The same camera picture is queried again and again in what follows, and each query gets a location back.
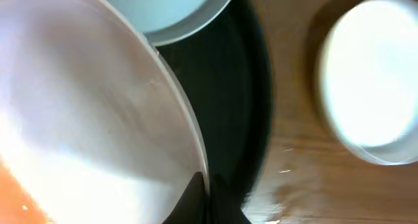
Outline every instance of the wooden table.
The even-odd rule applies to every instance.
[[[252,1],[270,52],[275,111],[263,175],[245,213],[254,223],[418,223],[418,165],[356,158],[314,107],[317,48],[361,0]]]

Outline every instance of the wooden surface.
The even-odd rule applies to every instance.
[[[254,223],[418,223],[418,165],[361,161],[314,108],[317,48],[361,0],[252,1],[270,52],[275,109],[266,165],[245,213]]]

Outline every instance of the white bowl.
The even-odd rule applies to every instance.
[[[371,163],[418,160],[418,7],[366,0],[344,14],[319,57],[321,104],[337,137]]]
[[[146,39],[103,0],[1,0],[0,156],[57,223],[155,223],[206,152]]]

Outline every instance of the white plate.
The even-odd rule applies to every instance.
[[[209,24],[230,0],[109,0],[156,46],[182,40]]]
[[[103,0],[2,0],[0,156],[60,224],[161,224],[206,152],[170,69]]]

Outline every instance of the black tray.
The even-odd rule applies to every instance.
[[[263,164],[272,117],[271,70],[251,6],[232,0],[208,27],[158,50],[196,114],[211,178],[220,174],[243,202]]]

